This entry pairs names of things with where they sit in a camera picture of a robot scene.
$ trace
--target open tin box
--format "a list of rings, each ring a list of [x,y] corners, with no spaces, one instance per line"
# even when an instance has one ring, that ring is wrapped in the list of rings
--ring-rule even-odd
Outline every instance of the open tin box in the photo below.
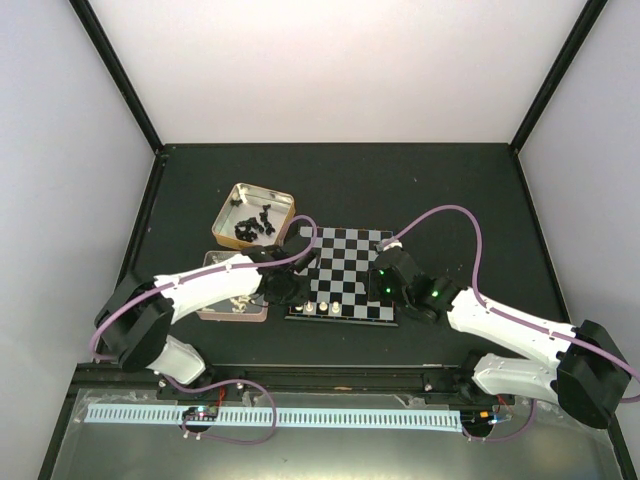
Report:
[[[258,238],[252,243],[237,239],[236,224],[250,217],[259,219],[264,205],[271,205],[269,222],[275,232],[269,236],[258,233]],[[218,244],[235,250],[253,245],[282,245],[286,234],[282,227],[293,218],[295,211],[293,197],[289,194],[238,183],[231,189],[211,230]]]
[[[204,256],[203,267],[228,260],[236,252],[210,251]],[[197,311],[201,320],[225,322],[264,322],[267,319],[267,304],[262,295],[227,298]]]

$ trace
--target purple cable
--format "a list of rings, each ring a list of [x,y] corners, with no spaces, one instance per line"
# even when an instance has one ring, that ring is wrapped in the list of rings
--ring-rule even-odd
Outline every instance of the purple cable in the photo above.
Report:
[[[287,263],[295,262],[299,258],[304,257],[307,253],[311,251],[311,249],[314,247],[316,243],[316,239],[318,238],[318,226],[316,225],[316,222],[314,222],[311,217],[307,215],[297,215],[293,217],[291,220],[289,220],[289,223],[287,223],[283,227],[283,230],[287,230],[292,223],[297,222],[298,220],[306,220],[307,222],[309,222],[312,228],[311,241],[309,242],[309,245],[307,245],[307,248],[305,248],[302,252],[292,257],[284,258],[282,260],[275,260],[273,262],[233,264],[231,265],[231,269],[235,270],[237,268],[278,267],[280,265],[286,265]],[[186,275],[184,277],[181,277],[180,280],[178,280],[178,284],[182,285],[190,280],[195,280],[196,278],[204,277],[205,275],[211,275],[211,274],[226,271],[226,270],[227,270],[226,266],[213,266],[207,270],[202,270],[200,272],[192,273],[191,275]],[[113,324],[113,322],[118,320],[118,318],[120,318],[122,314],[129,311],[131,308],[135,307],[139,303],[144,302],[147,298],[152,297],[157,293],[163,292],[164,290],[173,288],[175,286],[176,285],[174,283],[167,283],[165,285],[152,288],[151,290],[148,290],[143,294],[138,295],[135,298],[132,298],[127,303],[125,303],[122,307],[120,307],[115,312],[113,312],[109,316],[109,318],[107,318],[104,322],[100,324],[100,326],[96,329],[96,331],[91,336],[91,339],[89,340],[89,351],[91,352],[91,355],[93,356],[93,358],[95,358],[96,360],[105,360],[105,361],[115,360],[115,357],[112,355],[102,355],[96,352],[96,346],[98,345],[98,340],[100,339],[100,336],[107,330],[107,328],[109,328]]]
[[[527,418],[527,423],[525,423],[522,427],[520,427],[518,430],[516,430],[510,435],[506,435],[504,437],[499,437],[499,438],[474,437],[469,432],[467,432],[467,429],[464,427],[462,427],[462,433],[469,440],[476,441],[476,442],[502,443],[502,442],[508,442],[509,440],[515,440],[516,438],[520,437],[524,432],[529,430],[529,428],[531,428],[531,425],[535,423],[537,406],[538,406],[538,401],[535,399],[532,399],[531,413],[529,413],[529,418]]]
[[[482,298],[482,296],[480,295],[480,290],[478,289],[478,272],[480,271],[480,260],[482,259],[482,232],[480,231],[480,224],[478,223],[478,220],[473,215],[473,213],[471,213],[466,208],[461,207],[459,205],[442,205],[440,207],[432,208],[431,210],[428,210],[427,212],[423,213],[418,218],[416,218],[413,222],[411,222],[400,233],[398,233],[394,237],[392,237],[389,240],[387,240],[386,242],[384,242],[383,245],[388,245],[393,240],[399,240],[400,237],[402,237],[406,233],[408,233],[411,229],[413,229],[413,227],[415,227],[417,224],[422,222],[425,218],[430,217],[434,213],[442,212],[442,211],[445,211],[445,210],[455,210],[455,211],[464,213],[467,216],[467,218],[469,220],[471,220],[471,223],[473,224],[473,228],[476,231],[476,258],[475,258],[475,261],[473,263],[473,273],[471,275],[471,287],[473,288],[473,294],[475,295],[476,300],[478,300],[478,303],[480,303],[480,305],[482,305],[483,307],[486,307],[487,304],[484,301],[484,299]],[[596,353],[597,355],[600,355],[601,357],[609,360],[614,365],[620,367],[625,372],[627,372],[629,375],[631,375],[633,378],[635,378],[638,382],[640,382],[640,372],[638,372],[638,370],[636,370],[635,368],[633,368],[631,365],[629,365],[628,363],[624,362],[623,360],[620,360],[615,355],[612,355],[609,352],[601,349],[600,347],[596,347],[595,345],[591,345],[590,343],[587,343],[587,342],[585,342],[583,340],[580,340],[578,338],[573,338],[573,337],[570,337],[568,335],[564,335],[562,333],[554,332],[553,330],[550,330],[550,329],[547,329],[547,328],[544,328],[544,327],[540,327],[538,325],[534,325],[532,323],[527,322],[526,320],[523,320],[523,319],[515,317],[515,316],[513,316],[513,315],[511,315],[509,313],[506,313],[506,312],[503,312],[501,310],[498,310],[497,308],[490,308],[489,311],[495,313],[496,315],[500,315],[501,317],[506,318],[507,320],[511,320],[512,322],[516,322],[519,325],[531,328],[532,330],[540,332],[540,333],[542,333],[544,335],[556,337],[556,338],[559,338],[561,340],[565,340],[567,342],[571,342],[571,343],[573,343],[575,345],[578,345],[578,346],[580,346],[582,348],[585,348],[585,349],[587,349],[587,350],[589,350],[589,351],[591,351],[593,353]],[[635,402],[639,402],[639,401],[640,401],[640,394],[636,395],[635,397],[623,398],[623,399],[620,400],[620,403],[635,403]]]
[[[382,243],[382,246],[386,246],[393,242],[394,240],[400,240],[401,237],[404,237],[409,231],[413,229],[416,225],[422,222],[425,218],[430,217],[435,213],[444,212],[446,210],[455,210],[460,213],[464,213],[471,223],[473,224],[473,228],[476,231],[476,259],[473,262],[473,273],[471,275],[471,286],[473,287],[473,293],[476,296],[476,300],[483,307],[486,306],[485,301],[480,296],[480,291],[478,290],[478,272],[480,271],[480,260],[482,260],[482,232],[480,232],[480,224],[476,217],[464,207],[460,205],[440,205],[439,207],[432,208],[431,210],[427,210],[425,213],[416,218],[413,222],[407,225],[400,233],[394,235],[386,242]]]
[[[265,435],[263,435],[262,437],[260,437],[260,438],[258,438],[256,440],[238,440],[236,438],[228,438],[228,437],[222,437],[220,435],[210,435],[210,434],[201,433],[200,436],[202,438],[208,438],[208,439],[211,439],[211,440],[218,440],[220,442],[225,442],[225,443],[232,443],[234,445],[259,445],[261,443],[266,442],[271,437],[273,437],[273,434],[276,432],[276,422],[277,422],[277,419],[278,419],[278,412],[276,410],[276,402],[273,399],[273,397],[271,396],[271,394],[267,391],[267,389],[264,388],[262,385],[259,385],[259,384],[255,383],[255,382],[252,382],[251,380],[243,380],[241,378],[235,378],[235,379],[231,379],[231,380],[224,380],[222,382],[212,383],[211,385],[207,385],[206,387],[187,388],[187,387],[184,387],[184,386],[180,385],[175,379],[173,379],[171,377],[165,377],[165,378],[167,379],[167,381],[176,390],[179,390],[179,391],[184,392],[184,393],[202,393],[202,392],[206,392],[208,390],[213,390],[214,388],[224,387],[225,385],[236,385],[238,383],[243,383],[245,385],[249,385],[251,387],[257,388],[258,390],[260,390],[267,397],[267,400],[269,400],[269,403],[271,404],[271,411],[273,412],[273,420],[271,420],[271,425],[269,427],[269,431]],[[187,430],[187,422],[189,420],[190,420],[190,417],[186,417],[182,422],[181,428],[187,434],[196,435],[195,433],[189,432]]]

